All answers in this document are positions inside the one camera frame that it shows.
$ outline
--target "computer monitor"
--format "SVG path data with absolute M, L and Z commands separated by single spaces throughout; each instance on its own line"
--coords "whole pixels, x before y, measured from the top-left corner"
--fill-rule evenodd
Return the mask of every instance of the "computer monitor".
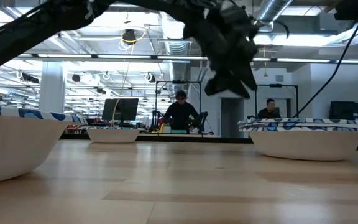
M 102 120 L 105 121 L 111 121 L 112 120 L 112 114 L 114 111 L 114 107 L 117 103 L 118 99 L 107 99 L 104 102 L 104 108 L 103 108 L 103 114 L 102 114 Z M 136 114 L 137 114 L 137 105 L 139 103 L 139 99 L 128 99 L 128 98 L 122 98 L 119 99 L 119 102 L 116 107 L 116 114 L 114 115 L 114 120 L 121 121 L 123 125 L 124 121 L 135 121 L 136 120 Z

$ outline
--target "table surface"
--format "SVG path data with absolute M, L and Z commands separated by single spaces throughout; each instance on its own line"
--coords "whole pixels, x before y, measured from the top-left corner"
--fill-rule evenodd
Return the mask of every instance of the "table surface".
M 0 224 L 353 224 L 351 161 L 265 157 L 251 144 L 59 141 L 0 182 Z

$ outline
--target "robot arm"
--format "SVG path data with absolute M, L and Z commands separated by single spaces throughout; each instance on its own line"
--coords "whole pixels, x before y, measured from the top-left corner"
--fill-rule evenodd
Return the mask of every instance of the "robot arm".
M 48 0 L 0 27 L 0 66 L 63 30 L 87 26 L 115 0 Z M 231 90 L 249 98 L 243 85 L 256 90 L 249 62 L 257 53 L 252 25 L 244 8 L 229 0 L 121 0 L 163 11 L 185 23 L 184 38 L 193 37 L 208 57 L 215 78 L 206 93 Z M 209 14 L 204 18 L 204 10 Z

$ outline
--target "dark jacket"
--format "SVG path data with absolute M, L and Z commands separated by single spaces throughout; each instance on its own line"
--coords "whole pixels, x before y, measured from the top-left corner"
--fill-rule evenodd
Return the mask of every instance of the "dark jacket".
M 194 119 L 197 119 L 198 113 L 194 109 L 194 106 L 185 102 L 184 104 L 179 104 L 178 102 L 172 103 L 167 112 L 165 112 L 165 118 L 171 118 L 172 122 L 171 128 L 173 130 L 187 130 L 187 121 L 189 120 L 189 116 L 192 115 Z
M 259 111 L 258 118 L 281 118 L 281 116 L 277 111 L 270 112 L 267 108 L 265 108 Z

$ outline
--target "hair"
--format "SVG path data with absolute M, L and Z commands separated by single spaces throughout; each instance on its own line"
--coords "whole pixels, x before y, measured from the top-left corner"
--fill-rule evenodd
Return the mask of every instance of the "hair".
M 269 104 L 270 102 L 275 102 L 275 101 L 273 99 L 269 98 L 269 99 L 267 99 L 266 104 Z
M 179 99 L 179 98 L 187 98 L 187 95 L 183 90 L 177 91 L 175 95 L 175 99 Z

